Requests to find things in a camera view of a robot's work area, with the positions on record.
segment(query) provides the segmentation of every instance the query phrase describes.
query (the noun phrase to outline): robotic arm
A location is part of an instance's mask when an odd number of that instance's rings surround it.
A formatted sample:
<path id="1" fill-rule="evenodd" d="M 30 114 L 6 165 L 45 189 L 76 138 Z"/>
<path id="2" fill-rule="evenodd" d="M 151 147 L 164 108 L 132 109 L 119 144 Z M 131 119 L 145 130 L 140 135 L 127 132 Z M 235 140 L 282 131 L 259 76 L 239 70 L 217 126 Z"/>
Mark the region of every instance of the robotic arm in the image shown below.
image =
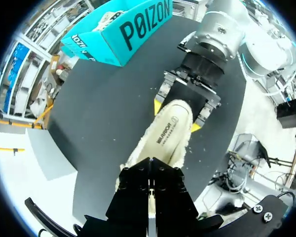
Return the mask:
<path id="1" fill-rule="evenodd" d="M 185 100 L 192 108 L 192 132 L 200 129 L 214 109 L 221 105 L 215 88 L 224 69 L 243 46 L 246 73 L 259 78 L 296 63 L 296 47 L 283 48 L 249 16 L 238 0 L 214 0 L 197 31 L 178 45 L 186 53 L 181 64 L 164 72 L 164 82 L 154 99 L 155 114 L 174 99 Z"/>

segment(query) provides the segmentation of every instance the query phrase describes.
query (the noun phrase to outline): metal cylinder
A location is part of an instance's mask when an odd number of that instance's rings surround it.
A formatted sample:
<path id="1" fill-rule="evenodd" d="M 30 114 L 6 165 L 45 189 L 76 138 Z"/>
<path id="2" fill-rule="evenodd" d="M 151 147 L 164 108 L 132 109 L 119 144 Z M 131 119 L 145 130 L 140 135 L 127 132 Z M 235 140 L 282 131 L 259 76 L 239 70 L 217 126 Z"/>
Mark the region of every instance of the metal cylinder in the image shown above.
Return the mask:
<path id="1" fill-rule="evenodd" d="M 244 31 L 238 22 L 248 17 L 248 11 L 238 0 L 214 0 L 210 4 L 195 34 L 199 44 L 210 44 L 226 59 L 236 56 Z"/>

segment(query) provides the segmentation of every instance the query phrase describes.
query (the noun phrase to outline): shoe label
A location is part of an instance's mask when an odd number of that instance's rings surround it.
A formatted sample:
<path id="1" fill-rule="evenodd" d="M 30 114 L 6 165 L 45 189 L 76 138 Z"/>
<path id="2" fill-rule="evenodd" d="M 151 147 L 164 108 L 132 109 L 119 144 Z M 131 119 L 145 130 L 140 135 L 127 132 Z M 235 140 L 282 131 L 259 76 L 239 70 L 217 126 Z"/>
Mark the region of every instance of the shoe label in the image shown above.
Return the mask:
<path id="1" fill-rule="evenodd" d="M 158 144 L 161 144 L 162 146 L 166 143 L 166 141 L 171 136 L 174 128 L 177 126 L 179 119 L 175 116 L 171 117 L 171 122 L 167 124 L 167 126 L 164 128 L 163 132 L 161 133 L 160 137 L 157 140 Z"/>

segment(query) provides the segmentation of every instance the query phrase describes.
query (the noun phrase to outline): black cable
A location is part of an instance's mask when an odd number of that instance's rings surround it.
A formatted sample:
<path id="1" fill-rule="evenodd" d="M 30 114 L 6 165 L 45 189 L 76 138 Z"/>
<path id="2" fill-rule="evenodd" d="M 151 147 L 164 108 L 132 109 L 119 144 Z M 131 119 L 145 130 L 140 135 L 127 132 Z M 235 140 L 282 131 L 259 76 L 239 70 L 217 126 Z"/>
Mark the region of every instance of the black cable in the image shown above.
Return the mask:
<path id="1" fill-rule="evenodd" d="M 295 194 L 294 194 L 293 192 L 291 192 L 291 191 L 283 192 L 283 193 L 279 194 L 279 195 L 277 196 L 277 198 L 280 198 L 280 197 L 282 197 L 282 196 L 284 196 L 284 195 L 287 195 L 287 194 L 290 194 L 290 195 L 292 196 L 292 199 L 293 199 L 293 206 L 294 206 L 294 203 L 295 203 Z"/>
<path id="2" fill-rule="evenodd" d="M 41 236 L 41 233 L 43 233 L 44 231 L 46 231 L 47 232 L 47 230 L 45 230 L 45 229 L 41 229 L 40 231 L 39 231 L 39 233 L 38 233 L 38 237 L 40 237 Z"/>

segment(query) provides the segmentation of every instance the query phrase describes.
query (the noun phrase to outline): white box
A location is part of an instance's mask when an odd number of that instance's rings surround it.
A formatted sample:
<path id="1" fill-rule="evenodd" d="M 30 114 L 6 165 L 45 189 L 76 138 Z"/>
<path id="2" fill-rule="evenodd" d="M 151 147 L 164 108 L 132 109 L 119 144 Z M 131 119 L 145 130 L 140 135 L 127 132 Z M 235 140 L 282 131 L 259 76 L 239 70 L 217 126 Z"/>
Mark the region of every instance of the white box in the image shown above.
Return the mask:
<path id="1" fill-rule="evenodd" d="M 54 30 L 58 33 L 61 33 L 68 25 L 70 24 L 70 21 L 68 20 L 67 16 L 65 16 L 63 19 L 61 19 L 55 26 Z"/>
<path id="2" fill-rule="evenodd" d="M 39 43 L 41 47 L 44 49 L 48 49 L 48 47 L 54 42 L 56 36 L 50 31 L 46 34 L 43 40 Z"/>

